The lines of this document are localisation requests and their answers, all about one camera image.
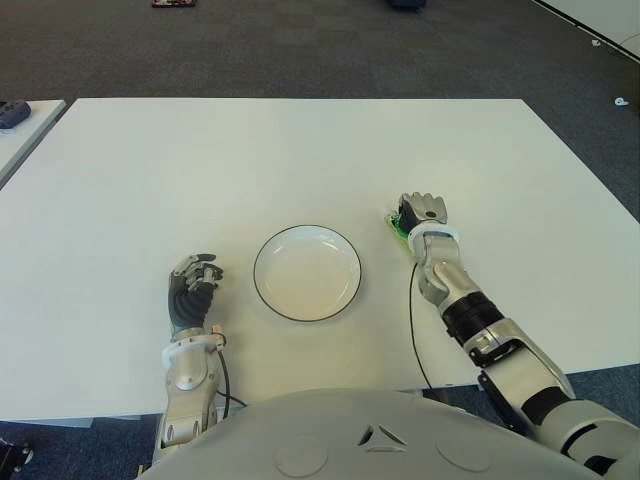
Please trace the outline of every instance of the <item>black cable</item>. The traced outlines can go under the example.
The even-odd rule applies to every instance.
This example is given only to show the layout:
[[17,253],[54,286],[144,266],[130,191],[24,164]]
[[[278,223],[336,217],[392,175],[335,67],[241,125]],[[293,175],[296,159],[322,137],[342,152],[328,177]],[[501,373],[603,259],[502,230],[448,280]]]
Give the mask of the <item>black cable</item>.
[[224,395],[224,414],[222,415],[222,419],[224,420],[229,415],[231,387],[229,387],[229,372],[227,371],[227,363],[224,361],[224,355],[222,355],[222,352],[220,350],[218,350],[218,356],[220,357],[220,364],[222,365],[222,373],[224,374],[224,389],[227,392],[227,394]]
[[420,367],[422,376],[424,377],[424,380],[427,382],[427,385],[429,385],[429,390],[433,390],[433,387],[431,386],[431,382],[429,381],[429,378],[427,377],[427,374],[425,373],[424,368],[422,367],[422,362],[420,361],[420,355],[418,355],[418,348],[416,347],[416,337],[413,333],[412,292],[413,292],[413,277],[415,276],[416,268],[418,268],[417,263],[413,266],[413,270],[411,270],[411,281],[409,282],[409,324],[411,325],[411,343],[413,344],[413,353],[416,354],[416,360],[418,360],[418,366]]
[[220,332],[212,332],[214,335],[220,335],[222,337],[222,340],[224,341],[224,343],[222,344],[223,347],[227,346],[227,337],[224,335],[224,333],[220,333]]
[[240,405],[242,405],[243,407],[246,407],[247,404],[244,403],[242,400],[240,400],[238,397],[234,397],[233,395],[227,395],[226,393],[221,392],[220,390],[218,390],[218,395],[221,395],[225,398],[229,398],[229,400],[233,400],[236,403],[239,403]]

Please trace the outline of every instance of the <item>tabletop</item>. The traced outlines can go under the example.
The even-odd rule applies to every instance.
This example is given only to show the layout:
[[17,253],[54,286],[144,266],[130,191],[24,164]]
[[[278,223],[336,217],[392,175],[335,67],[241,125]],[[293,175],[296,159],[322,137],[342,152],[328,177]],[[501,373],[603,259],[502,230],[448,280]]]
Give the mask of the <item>tabletop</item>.
[[[638,223],[520,100],[84,99],[0,190],[0,418],[162,411],[168,274],[199,252],[225,270],[207,322],[234,395],[422,387],[412,260],[383,220],[413,191],[445,198],[471,277],[567,373],[639,361]],[[300,224],[362,263],[353,302],[310,324],[252,280]],[[431,383],[474,383],[414,288]]]
[[38,143],[65,107],[63,100],[27,102],[31,115],[9,130],[0,130],[0,188],[20,167],[29,151]]

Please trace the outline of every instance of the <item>small white object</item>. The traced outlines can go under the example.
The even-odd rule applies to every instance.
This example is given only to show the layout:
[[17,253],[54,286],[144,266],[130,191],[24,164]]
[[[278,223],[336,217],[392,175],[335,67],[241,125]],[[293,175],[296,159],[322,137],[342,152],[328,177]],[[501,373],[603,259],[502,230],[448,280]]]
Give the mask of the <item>small white object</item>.
[[301,225],[264,244],[253,279],[260,298],[276,313],[313,322],[335,315],[351,302],[360,285],[360,260],[339,233]]
[[165,347],[162,351],[162,365],[165,369],[169,369],[171,364],[173,363],[173,357],[175,357],[178,353],[183,352],[185,350],[189,350],[192,348],[199,347],[204,345],[206,347],[216,348],[217,339],[219,335],[196,335],[194,337],[187,337],[178,342],[171,342],[169,345]]
[[450,237],[453,237],[456,242],[460,241],[460,234],[458,233],[458,231],[455,228],[450,227],[449,225],[442,225],[441,223],[421,223],[413,227],[413,229],[411,229],[411,231],[409,232],[407,243],[409,245],[409,250],[411,250],[411,253],[413,253],[414,255],[416,253],[413,246],[413,242],[415,241],[416,237],[430,232],[446,233]]

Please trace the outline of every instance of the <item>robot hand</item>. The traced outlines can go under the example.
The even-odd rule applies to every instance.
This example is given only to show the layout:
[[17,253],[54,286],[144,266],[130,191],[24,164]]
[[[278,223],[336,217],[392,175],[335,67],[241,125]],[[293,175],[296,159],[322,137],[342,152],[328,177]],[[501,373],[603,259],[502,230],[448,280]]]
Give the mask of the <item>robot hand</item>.
[[169,316],[173,334],[202,328],[211,307],[213,291],[222,279],[222,269],[213,262],[212,254],[190,255],[182,260],[169,276]]

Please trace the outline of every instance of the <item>black object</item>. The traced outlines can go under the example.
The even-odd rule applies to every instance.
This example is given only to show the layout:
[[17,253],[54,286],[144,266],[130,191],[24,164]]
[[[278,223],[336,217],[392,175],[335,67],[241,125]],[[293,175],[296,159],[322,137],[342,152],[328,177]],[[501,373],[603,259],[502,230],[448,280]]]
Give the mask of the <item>black object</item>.
[[0,99],[0,128],[13,128],[31,114],[31,107],[24,100]]
[[604,475],[609,471],[609,468],[611,467],[611,465],[613,465],[616,462],[617,460],[614,460],[613,458],[594,455],[593,457],[589,458],[589,460],[585,462],[584,466],[593,470],[599,475]]
[[493,409],[504,424],[514,432],[525,435],[528,431],[527,424],[513,411],[509,402],[507,402],[491,379],[483,374],[478,377],[478,383],[487,392]]
[[169,317],[174,326],[183,328],[202,328],[204,317],[211,307],[215,287],[203,283],[189,291],[187,280],[182,276],[171,275],[169,285]]
[[9,480],[12,473],[20,472],[32,456],[33,450],[26,443],[20,446],[0,443],[0,480]]
[[590,432],[591,430],[595,430],[596,428],[598,428],[597,425],[590,423],[589,425],[585,425],[584,427],[582,427],[580,430],[576,430],[575,432],[573,432],[571,436],[564,442],[560,453],[571,458],[571,455],[569,455],[569,449],[573,446],[573,444],[576,443],[582,435]]
[[547,387],[524,402],[522,411],[533,424],[542,425],[551,410],[570,401],[559,387]]
[[195,7],[196,0],[151,0],[153,8]]
[[482,292],[470,293],[451,304],[442,314],[449,335],[455,338],[460,346],[476,333],[503,318],[504,315]]
[[418,8],[424,8],[427,0],[387,0],[387,3],[393,8],[417,10]]

